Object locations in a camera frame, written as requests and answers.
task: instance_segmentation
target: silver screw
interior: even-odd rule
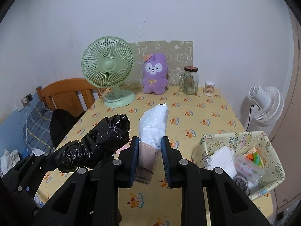
[[[112,163],[113,163],[113,165],[120,165],[121,164],[121,160],[120,159],[115,159]]]
[[[186,159],[181,159],[179,162],[180,162],[181,165],[187,165],[188,164],[188,161]]]
[[[215,171],[217,174],[222,174],[222,173],[224,172],[224,170],[221,169],[220,167],[214,168],[214,171]]]
[[[78,174],[84,174],[85,172],[86,172],[86,168],[84,168],[84,167],[80,167],[79,169],[77,169],[77,173]]]

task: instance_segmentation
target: plush toy face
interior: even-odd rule
[[[162,54],[154,54],[144,64],[144,76],[151,78],[163,78],[166,76],[167,63],[165,56]]]

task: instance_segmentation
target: chair backrest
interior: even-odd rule
[[[97,89],[92,86],[86,79],[73,78],[54,82],[44,89],[37,88],[37,93],[41,101],[45,103],[48,108],[67,110],[73,116],[78,116],[82,113],[83,107],[78,97],[77,92],[83,96],[87,109],[89,109],[95,102],[92,90]]]

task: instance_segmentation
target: patterned tablecloth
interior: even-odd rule
[[[59,147],[69,141],[80,140],[102,118],[115,114],[127,114],[131,125],[130,136],[138,136],[139,119],[146,110],[160,103],[167,103],[169,108],[166,135],[170,145],[180,150],[183,158],[191,159],[200,138],[206,133],[244,131],[217,89],[212,97],[206,97],[202,88],[199,88],[199,93],[195,96],[179,92],[179,87],[169,87],[163,95],[143,94],[139,86],[133,86],[131,90],[137,94],[137,99],[125,107],[108,108],[104,106],[102,99],[98,99],[70,130]],[[47,172],[38,190],[41,200],[45,203],[70,175],[57,169]],[[168,188],[160,159],[150,185],[135,182],[131,189],[119,189],[119,210],[123,217],[120,226],[179,226],[181,199],[181,189]],[[254,203],[266,217],[273,213],[270,194],[256,199]]]

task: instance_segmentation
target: blue wall section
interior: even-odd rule
[[[23,140],[23,127],[25,122],[39,102],[38,94],[33,95],[33,100],[23,108],[20,112],[15,110],[9,117],[0,125],[0,157],[3,155],[4,149],[9,152],[17,149],[19,153],[23,153],[26,144]]]

